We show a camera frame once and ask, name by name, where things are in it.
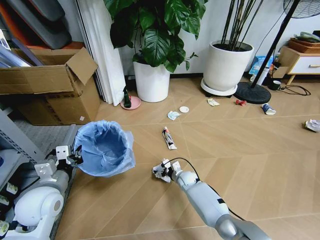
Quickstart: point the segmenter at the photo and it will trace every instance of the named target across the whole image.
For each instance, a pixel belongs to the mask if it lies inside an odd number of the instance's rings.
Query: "mug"
[[[269,84],[268,88],[271,90],[279,90],[280,85],[281,85],[280,81],[274,80]]]

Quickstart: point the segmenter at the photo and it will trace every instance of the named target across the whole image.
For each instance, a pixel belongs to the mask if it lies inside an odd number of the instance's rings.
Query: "fan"
[[[283,10],[288,14],[293,0],[283,0]],[[293,19],[305,19],[320,14],[320,0],[300,0],[292,15]]]
[[[265,69],[273,51],[275,50],[280,37],[285,31],[290,18],[302,19],[309,18],[320,14],[320,0],[283,0],[283,9],[286,16],[280,26],[280,29],[275,36],[275,39],[265,56],[265,59],[257,73],[253,83],[239,82],[238,88],[234,96],[240,100],[245,100],[251,104],[264,104],[269,102],[271,98],[270,92],[264,87],[257,85],[257,82]]]

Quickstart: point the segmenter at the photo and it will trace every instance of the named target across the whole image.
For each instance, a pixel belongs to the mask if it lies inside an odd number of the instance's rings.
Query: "wooden tray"
[[[308,47],[314,47],[314,48],[320,48],[320,42],[308,42],[308,41],[301,41],[301,40],[298,40],[296,38],[290,38],[290,40],[298,43],[298,44],[302,44],[302,45],[305,45],[305,46],[308,46]]]
[[[320,54],[320,46],[319,47],[305,46],[296,41],[292,41],[291,39],[288,42],[288,46],[289,48],[294,49],[300,53]]]

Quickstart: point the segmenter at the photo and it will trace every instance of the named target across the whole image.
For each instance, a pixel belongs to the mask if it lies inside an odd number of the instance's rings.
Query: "white flower pot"
[[[152,67],[147,64],[133,62],[136,90],[145,102],[160,102],[168,96],[170,72],[164,65]]]
[[[237,89],[244,71],[250,61],[254,47],[242,43],[245,51],[228,51],[215,46],[221,41],[212,42],[209,45],[208,59],[203,73],[205,84],[220,92]]]

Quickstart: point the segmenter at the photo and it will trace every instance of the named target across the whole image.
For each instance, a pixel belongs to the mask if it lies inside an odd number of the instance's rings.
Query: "pink dish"
[[[127,108],[124,106],[124,101],[120,103],[121,107],[125,110],[133,110],[137,109],[141,104],[141,99],[137,96],[130,96],[131,97],[131,107]]]

